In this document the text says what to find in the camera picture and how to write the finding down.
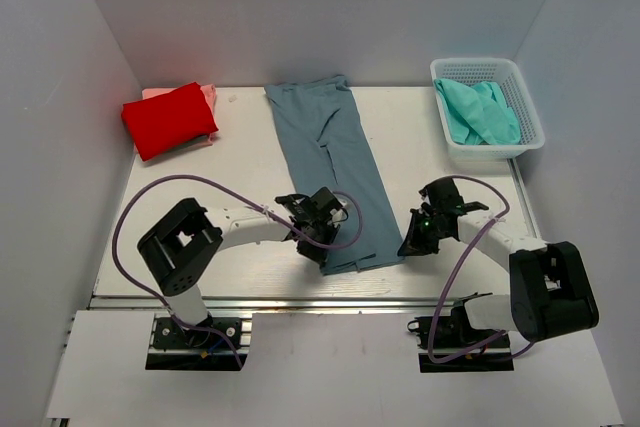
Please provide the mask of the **grey-blue t-shirt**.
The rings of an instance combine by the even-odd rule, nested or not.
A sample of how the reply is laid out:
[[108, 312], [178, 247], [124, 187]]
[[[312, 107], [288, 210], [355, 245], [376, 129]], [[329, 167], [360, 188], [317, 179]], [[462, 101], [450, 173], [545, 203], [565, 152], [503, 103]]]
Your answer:
[[347, 79], [334, 76], [311, 83], [264, 87], [278, 141], [295, 191], [312, 195], [322, 187], [341, 191], [359, 205], [341, 224], [335, 239], [346, 249], [332, 250], [321, 272], [332, 275], [400, 263], [403, 237], [362, 129]]

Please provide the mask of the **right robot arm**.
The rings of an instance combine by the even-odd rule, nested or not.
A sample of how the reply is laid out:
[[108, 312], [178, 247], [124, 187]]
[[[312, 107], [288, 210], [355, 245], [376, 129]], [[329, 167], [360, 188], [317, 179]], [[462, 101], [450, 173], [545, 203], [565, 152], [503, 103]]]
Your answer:
[[531, 343], [590, 330], [600, 320], [596, 299], [578, 248], [567, 241], [549, 243], [512, 229], [505, 221], [510, 206], [494, 213], [479, 202], [466, 202], [459, 176], [439, 178], [419, 194], [407, 235], [399, 249], [404, 257], [439, 251], [454, 239], [465, 249], [443, 287], [436, 307], [442, 309], [469, 255], [478, 251], [509, 276], [504, 295], [474, 294], [456, 304], [453, 337], [472, 346], [488, 331], [517, 332]]

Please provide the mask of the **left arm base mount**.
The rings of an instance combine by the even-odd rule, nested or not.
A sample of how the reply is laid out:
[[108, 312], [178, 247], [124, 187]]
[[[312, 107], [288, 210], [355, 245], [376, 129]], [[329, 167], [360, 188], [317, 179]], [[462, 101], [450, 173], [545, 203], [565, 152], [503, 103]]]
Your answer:
[[212, 317], [205, 326], [222, 332], [234, 346], [235, 355], [219, 335], [183, 329], [169, 316], [152, 323], [145, 369], [148, 371], [234, 372], [248, 357], [250, 323], [240, 317]]

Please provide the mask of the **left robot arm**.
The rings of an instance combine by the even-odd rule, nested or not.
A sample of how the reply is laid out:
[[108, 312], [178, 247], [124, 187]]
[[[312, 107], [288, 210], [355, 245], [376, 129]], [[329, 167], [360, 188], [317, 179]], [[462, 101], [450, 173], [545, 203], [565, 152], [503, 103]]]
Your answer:
[[217, 252], [294, 241], [298, 254], [322, 265], [348, 219], [346, 205], [326, 187], [311, 196], [278, 196], [274, 202], [275, 210], [247, 206], [208, 212], [196, 199], [185, 198], [139, 240], [138, 252], [179, 318], [176, 331], [188, 345], [202, 345], [211, 334], [198, 281]]

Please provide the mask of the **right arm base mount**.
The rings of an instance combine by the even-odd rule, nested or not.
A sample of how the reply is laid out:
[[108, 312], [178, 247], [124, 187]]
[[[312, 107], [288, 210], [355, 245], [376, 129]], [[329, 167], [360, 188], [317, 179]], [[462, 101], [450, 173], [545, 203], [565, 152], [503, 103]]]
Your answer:
[[[434, 337], [434, 356], [437, 358], [451, 355], [466, 347], [484, 340], [492, 334], [491, 330], [474, 330], [464, 311], [464, 304], [471, 299], [483, 297], [473, 294], [456, 300], [448, 312], [443, 312], [436, 324]], [[507, 334], [499, 339], [458, 357], [450, 362], [437, 364], [427, 355], [428, 334], [432, 316], [415, 317], [407, 323], [407, 331], [418, 339], [419, 370], [422, 374], [436, 373], [488, 373], [514, 370], [511, 344]]]

